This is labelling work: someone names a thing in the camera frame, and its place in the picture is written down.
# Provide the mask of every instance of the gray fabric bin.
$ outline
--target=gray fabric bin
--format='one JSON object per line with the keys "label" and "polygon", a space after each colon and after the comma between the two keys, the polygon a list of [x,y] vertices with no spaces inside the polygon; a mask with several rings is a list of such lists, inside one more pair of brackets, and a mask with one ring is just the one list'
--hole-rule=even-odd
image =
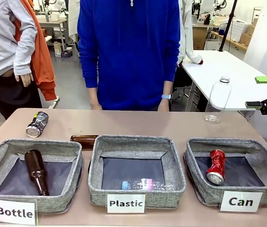
{"label": "gray fabric bin", "polygon": [[[125,180],[123,178],[119,179],[121,181],[115,188],[116,179],[139,174],[135,164],[148,175],[145,178],[157,175],[157,179],[163,179],[166,185],[174,184],[176,188],[168,191],[125,191],[120,183]],[[109,181],[109,177],[113,182],[111,189],[108,189],[110,184],[104,183]],[[107,194],[138,193],[146,195],[146,208],[175,209],[186,188],[186,181],[172,140],[165,137],[102,135],[96,139],[93,148],[88,185],[90,201],[94,205],[106,206]]]}
{"label": "gray fabric bin", "polygon": [[[224,151],[225,183],[214,185],[206,178],[206,158],[214,149]],[[219,206],[223,191],[263,192],[261,205],[267,204],[267,149],[257,141],[191,138],[184,155],[198,200],[206,206]]]}
{"label": "gray fabric bin", "polygon": [[[41,152],[50,196],[39,196],[29,180],[24,155]],[[64,213],[80,182],[81,144],[53,140],[6,140],[0,144],[0,199],[37,201],[38,213]]]}

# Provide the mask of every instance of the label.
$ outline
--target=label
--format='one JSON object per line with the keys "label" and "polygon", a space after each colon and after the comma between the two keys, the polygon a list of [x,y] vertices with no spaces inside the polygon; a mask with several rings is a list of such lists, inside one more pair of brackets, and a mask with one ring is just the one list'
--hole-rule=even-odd
{"label": "label", "polygon": [[262,192],[224,191],[220,211],[257,212]]}
{"label": "label", "polygon": [[108,194],[107,213],[139,213],[145,210],[145,195]]}
{"label": "label", "polygon": [[0,200],[0,222],[35,225],[35,204]]}
{"label": "label", "polygon": [[153,190],[152,179],[142,178],[142,190]]}

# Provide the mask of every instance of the red can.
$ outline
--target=red can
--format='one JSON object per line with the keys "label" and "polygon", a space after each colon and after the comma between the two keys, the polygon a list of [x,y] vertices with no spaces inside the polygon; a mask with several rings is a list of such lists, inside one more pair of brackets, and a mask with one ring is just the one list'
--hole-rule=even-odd
{"label": "red can", "polygon": [[221,150],[210,152],[212,166],[207,170],[207,179],[214,184],[222,184],[225,180],[225,154]]}

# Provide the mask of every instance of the hand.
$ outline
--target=hand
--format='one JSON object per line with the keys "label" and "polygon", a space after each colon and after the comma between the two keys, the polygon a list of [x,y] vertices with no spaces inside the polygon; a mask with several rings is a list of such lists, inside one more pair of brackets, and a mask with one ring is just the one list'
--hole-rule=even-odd
{"label": "hand", "polygon": [[97,104],[91,104],[91,109],[92,110],[102,110],[102,107],[99,103]]}
{"label": "hand", "polygon": [[158,107],[158,111],[160,112],[169,112],[169,101],[168,99],[163,98]]}
{"label": "hand", "polygon": [[20,81],[19,77],[21,77],[21,80],[23,82],[24,87],[28,87],[28,85],[30,85],[31,81],[34,81],[33,74],[31,74],[31,73],[28,73],[28,74],[25,74],[25,75],[20,75],[20,76],[16,76],[15,75],[15,78],[16,78],[17,82]]}

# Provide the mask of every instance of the watch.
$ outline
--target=watch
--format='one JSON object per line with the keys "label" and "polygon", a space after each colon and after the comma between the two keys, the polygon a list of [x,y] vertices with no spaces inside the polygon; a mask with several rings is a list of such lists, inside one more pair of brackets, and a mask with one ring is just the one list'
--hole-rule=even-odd
{"label": "watch", "polygon": [[162,98],[171,100],[171,95],[162,95]]}

